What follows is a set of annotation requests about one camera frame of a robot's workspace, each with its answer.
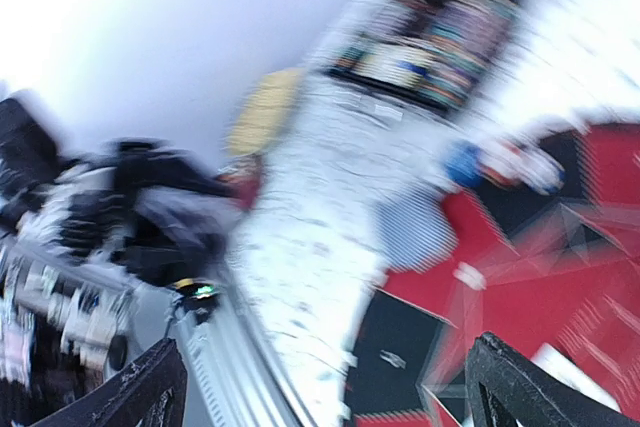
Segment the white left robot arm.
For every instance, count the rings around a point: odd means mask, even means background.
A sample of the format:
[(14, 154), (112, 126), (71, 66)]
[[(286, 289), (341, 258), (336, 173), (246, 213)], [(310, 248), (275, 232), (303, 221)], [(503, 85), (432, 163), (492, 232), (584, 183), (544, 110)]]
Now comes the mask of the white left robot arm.
[(246, 206), (242, 187), (156, 139), (63, 157), (24, 98), (1, 101), (1, 224), (74, 266), (96, 261), (168, 287), (205, 275), (226, 247), (211, 202)]

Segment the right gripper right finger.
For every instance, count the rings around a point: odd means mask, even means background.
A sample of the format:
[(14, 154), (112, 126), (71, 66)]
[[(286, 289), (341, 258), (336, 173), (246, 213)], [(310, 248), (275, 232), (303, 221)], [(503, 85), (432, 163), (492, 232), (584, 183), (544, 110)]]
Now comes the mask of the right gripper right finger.
[(639, 423), (561, 383), (491, 332), (465, 361), (475, 426), (615, 427)]

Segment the blue small blind button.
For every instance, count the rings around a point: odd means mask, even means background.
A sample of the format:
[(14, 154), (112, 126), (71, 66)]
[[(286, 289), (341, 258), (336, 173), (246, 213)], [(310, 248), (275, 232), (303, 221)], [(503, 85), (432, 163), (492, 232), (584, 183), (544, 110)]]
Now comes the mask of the blue small blind button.
[(471, 142), (456, 143), (443, 166), (448, 178), (462, 188), (474, 188), (482, 181), (480, 148)]

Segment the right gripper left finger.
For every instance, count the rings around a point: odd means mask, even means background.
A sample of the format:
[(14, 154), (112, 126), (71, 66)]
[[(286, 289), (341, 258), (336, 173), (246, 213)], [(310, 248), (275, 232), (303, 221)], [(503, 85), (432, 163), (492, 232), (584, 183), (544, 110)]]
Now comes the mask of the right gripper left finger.
[(53, 427), (183, 425), (188, 374), (175, 340), (161, 339), (90, 394), (37, 422)]

